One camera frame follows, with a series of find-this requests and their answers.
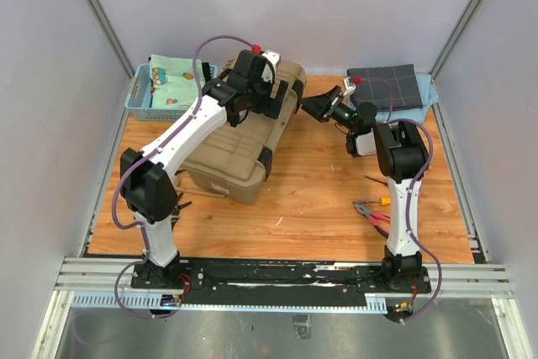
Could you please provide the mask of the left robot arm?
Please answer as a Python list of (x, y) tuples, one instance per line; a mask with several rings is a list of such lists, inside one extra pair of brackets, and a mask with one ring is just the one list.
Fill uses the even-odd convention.
[(272, 50), (243, 50), (234, 65), (200, 88), (194, 104), (167, 131), (139, 151), (120, 159), (114, 196), (123, 198), (140, 230), (143, 256), (139, 274), (170, 288), (186, 277), (173, 240), (172, 218), (180, 196), (175, 177), (186, 158), (216, 129), (235, 127), (249, 112), (274, 109), (271, 97), (281, 56)]

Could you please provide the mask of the tan plastic tool box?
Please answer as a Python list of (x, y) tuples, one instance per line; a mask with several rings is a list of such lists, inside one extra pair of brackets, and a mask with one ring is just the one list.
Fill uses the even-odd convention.
[(292, 116), (298, 111), (307, 84), (301, 65), (283, 60), (277, 68), (272, 96), (280, 81), (287, 91), (276, 119), (250, 113), (236, 127), (224, 124), (208, 136), (182, 163), (195, 185), (252, 205), (272, 170), (273, 157)]

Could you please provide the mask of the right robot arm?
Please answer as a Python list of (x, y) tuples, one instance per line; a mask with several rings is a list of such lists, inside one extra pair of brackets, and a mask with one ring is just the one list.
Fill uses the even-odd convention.
[(393, 293), (428, 293), (428, 272), (423, 267), (425, 248), (418, 241), (418, 199), (425, 168), (431, 155), (411, 121), (386, 124), (376, 121), (377, 107), (363, 102), (352, 109), (336, 86), (326, 93), (304, 98), (302, 109), (319, 122), (334, 120), (348, 129), (346, 149), (361, 154), (359, 139), (372, 135), (377, 162), (386, 177), (390, 196), (390, 230), (381, 263), (356, 271), (356, 286)]

